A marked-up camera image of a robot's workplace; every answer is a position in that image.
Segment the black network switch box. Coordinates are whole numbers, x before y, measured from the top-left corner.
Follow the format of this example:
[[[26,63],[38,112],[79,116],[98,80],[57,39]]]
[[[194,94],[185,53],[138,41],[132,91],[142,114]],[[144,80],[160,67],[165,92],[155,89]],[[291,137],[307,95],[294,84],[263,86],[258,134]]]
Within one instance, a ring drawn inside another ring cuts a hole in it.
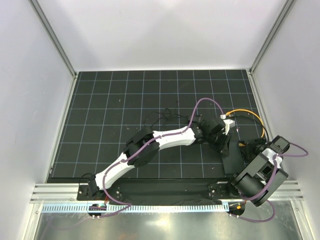
[[[226,176],[240,173],[245,168],[245,163],[241,154],[238,141],[229,143],[228,155],[222,154],[222,164]]]

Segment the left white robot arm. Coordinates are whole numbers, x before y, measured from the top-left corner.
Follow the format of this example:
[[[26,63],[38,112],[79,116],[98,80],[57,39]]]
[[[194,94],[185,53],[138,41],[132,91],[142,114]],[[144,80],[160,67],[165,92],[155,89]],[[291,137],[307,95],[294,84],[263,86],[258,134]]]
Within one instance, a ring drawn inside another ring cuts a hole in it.
[[[167,131],[156,131],[145,127],[130,138],[119,157],[104,171],[88,180],[88,194],[94,200],[101,200],[113,183],[128,171],[150,163],[161,150],[178,146],[209,144],[214,151],[229,154],[231,129],[235,127],[231,119],[191,121],[185,127]]]

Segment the black power adapter with cord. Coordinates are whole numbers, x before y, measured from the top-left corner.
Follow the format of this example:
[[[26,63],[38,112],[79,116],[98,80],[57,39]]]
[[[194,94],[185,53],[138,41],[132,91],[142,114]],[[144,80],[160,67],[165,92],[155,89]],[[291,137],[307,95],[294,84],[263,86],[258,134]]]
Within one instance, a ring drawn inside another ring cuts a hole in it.
[[[191,119],[191,113],[180,113],[178,105],[177,101],[174,108],[143,109],[139,130],[149,128],[152,131],[167,131],[187,126]]]

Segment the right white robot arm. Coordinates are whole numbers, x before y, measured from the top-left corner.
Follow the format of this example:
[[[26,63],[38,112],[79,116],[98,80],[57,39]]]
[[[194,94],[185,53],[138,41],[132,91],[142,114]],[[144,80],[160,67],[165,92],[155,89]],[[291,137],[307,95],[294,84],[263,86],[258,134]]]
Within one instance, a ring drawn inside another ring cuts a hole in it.
[[[225,192],[230,198],[241,197],[259,207],[289,176],[281,168],[283,158],[280,154],[289,150],[290,143],[278,135],[270,142],[265,138],[240,140],[238,146],[249,164],[231,177]]]

